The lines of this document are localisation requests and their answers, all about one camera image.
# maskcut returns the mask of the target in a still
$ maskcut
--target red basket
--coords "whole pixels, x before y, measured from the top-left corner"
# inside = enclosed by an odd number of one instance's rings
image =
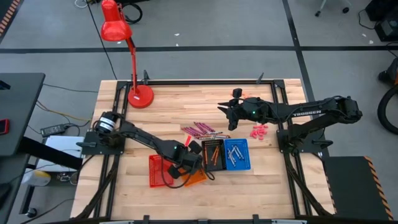
[[[171,162],[163,160],[163,174],[164,180],[169,185],[173,185],[174,179],[167,172],[169,167],[172,165]],[[165,186],[162,179],[162,158],[160,155],[149,156],[149,187],[161,187]]]

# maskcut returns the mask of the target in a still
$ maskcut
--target blue tray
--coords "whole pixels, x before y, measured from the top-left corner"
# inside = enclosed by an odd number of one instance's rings
[[[237,146],[244,157],[244,160],[240,160],[237,157],[237,155],[234,153],[234,158],[236,160],[235,167],[234,167],[234,165],[232,165],[231,160],[228,159],[228,149],[230,151],[232,151],[233,146]],[[225,148],[225,161],[226,161],[226,169],[227,170],[249,170],[249,169],[251,169],[247,139],[225,139],[224,140],[224,148]]]

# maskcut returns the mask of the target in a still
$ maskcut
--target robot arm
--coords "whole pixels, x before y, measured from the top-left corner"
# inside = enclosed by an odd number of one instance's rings
[[[120,114],[104,112],[94,126],[94,131],[101,139],[101,143],[108,146],[117,146],[122,138],[133,139],[161,155],[165,160],[172,162],[176,167],[171,166],[168,172],[174,178],[182,175],[178,168],[182,167],[189,173],[194,174],[201,167],[201,150],[193,148],[188,150],[184,144],[175,140],[161,140],[154,135],[137,128],[134,124],[122,120],[119,129],[115,129],[116,121],[121,118]]]
[[[358,109],[356,101],[350,97],[334,96],[320,101],[286,105],[284,103],[272,103],[260,98],[240,99],[242,89],[233,90],[233,99],[226,103],[219,103],[218,107],[226,114],[229,120],[230,131],[238,127],[240,119],[247,119],[261,124],[284,123],[290,118],[324,114],[305,124],[294,124],[289,127],[289,140],[305,138],[306,135],[323,129],[335,123],[352,124],[359,121],[362,112]]]

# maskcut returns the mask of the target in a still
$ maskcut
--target red device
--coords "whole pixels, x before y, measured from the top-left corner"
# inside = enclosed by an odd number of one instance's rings
[[[10,127],[10,121],[8,119],[0,120],[0,135],[7,134]]]
[[[167,172],[170,166],[172,166],[172,163],[164,159],[162,167],[162,157],[160,155],[149,156],[149,187],[161,187],[166,185],[162,178],[162,172],[166,183],[173,185],[174,179],[169,172]]]
[[[124,20],[120,4],[114,0],[104,0],[101,7],[105,17],[101,28],[102,39],[107,41],[125,40],[129,46],[132,61],[132,88],[128,95],[129,103],[135,108],[145,108],[154,100],[154,92],[147,85],[137,85],[136,46],[131,39],[132,30]]]

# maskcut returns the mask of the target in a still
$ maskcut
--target gray floor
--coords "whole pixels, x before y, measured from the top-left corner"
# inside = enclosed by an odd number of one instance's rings
[[[88,9],[76,8],[73,2],[25,0],[0,49],[101,47]],[[345,1],[328,1],[321,17],[316,18],[314,13],[321,0],[289,0],[301,46],[385,44],[374,31],[358,25],[357,13],[369,0],[351,2],[351,11],[342,14]],[[281,0],[150,0],[139,4],[144,17],[132,28],[133,39],[140,47],[293,46]],[[97,6],[92,9],[100,26],[101,10]],[[372,25],[366,14],[362,18],[365,24]],[[105,45],[125,47],[125,43],[105,42]],[[376,76],[388,67],[393,56],[386,51],[304,52],[303,55],[316,99],[351,95],[364,113],[356,124],[338,124],[326,130],[326,138],[335,142],[330,154],[372,157],[392,212],[398,214],[395,187],[398,138],[383,129],[376,116],[377,104],[387,91],[387,86],[379,83]],[[109,56],[118,78],[129,78],[129,54]],[[256,78],[262,72],[264,78],[301,78],[296,54],[289,51],[139,52],[137,57],[139,72],[142,74],[146,69],[151,78]],[[0,72],[44,72],[45,83],[81,90],[97,90],[101,80],[113,79],[104,53],[0,54]],[[45,86],[39,100],[53,110],[90,118],[96,95]],[[397,99],[390,103],[388,112],[391,118],[398,113]],[[394,119],[393,123],[398,125],[398,119]],[[65,121],[59,115],[36,108],[30,125],[40,129]],[[74,135],[76,131],[71,129],[68,134]],[[41,140],[29,129],[26,136]],[[74,191],[73,186],[38,188],[32,205],[43,212],[72,198]],[[20,204],[21,194],[9,223],[26,220],[25,216],[17,215]],[[71,205],[67,202],[32,223],[66,220]]]

